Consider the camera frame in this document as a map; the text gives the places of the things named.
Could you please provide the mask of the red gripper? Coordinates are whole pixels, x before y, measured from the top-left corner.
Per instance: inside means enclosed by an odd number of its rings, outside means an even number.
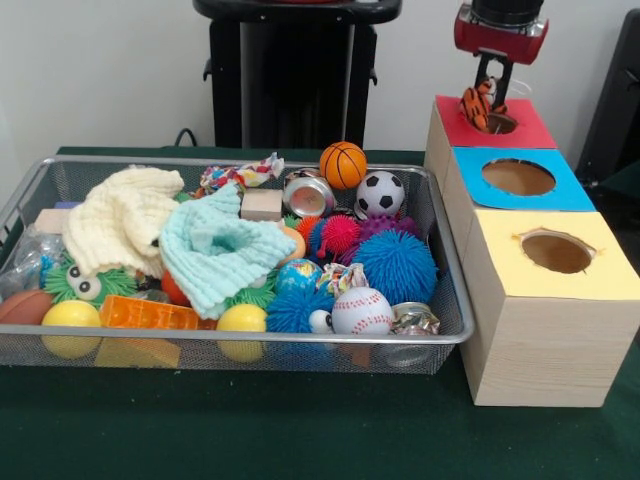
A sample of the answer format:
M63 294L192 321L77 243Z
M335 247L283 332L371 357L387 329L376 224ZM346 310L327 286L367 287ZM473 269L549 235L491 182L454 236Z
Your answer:
M498 106L502 107L505 105L513 63L531 65L538 57L548 30L548 20L537 20L524 28L503 29L458 17L454 23L454 42L459 50L478 54L480 61L475 88L489 78L487 68L493 59L491 54L506 57L499 58L503 70L498 80Z

